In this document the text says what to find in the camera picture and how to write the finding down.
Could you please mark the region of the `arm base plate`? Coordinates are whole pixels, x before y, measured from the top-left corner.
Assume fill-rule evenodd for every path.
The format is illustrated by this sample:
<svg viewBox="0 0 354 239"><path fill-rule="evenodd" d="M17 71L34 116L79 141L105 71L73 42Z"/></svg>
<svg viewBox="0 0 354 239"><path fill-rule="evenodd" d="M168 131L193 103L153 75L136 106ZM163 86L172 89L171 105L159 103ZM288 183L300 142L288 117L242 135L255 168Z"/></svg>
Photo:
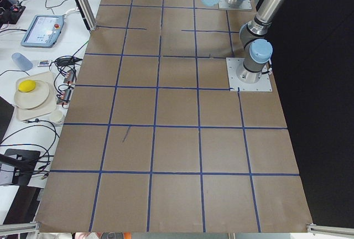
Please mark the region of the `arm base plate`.
<svg viewBox="0 0 354 239"><path fill-rule="evenodd" d="M236 10L236 11L251 11L250 0L220 0L218 4L219 9Z"/></svg>
<svg viewBox="0 0 354 239"><path fill-rule="evenodd" d="M270 77L268 74L261 76L255 84L248 84L237 77L236 70L242 65L244 58L226 58L228 83L230 91L240 92L272 92Z"/></svg>

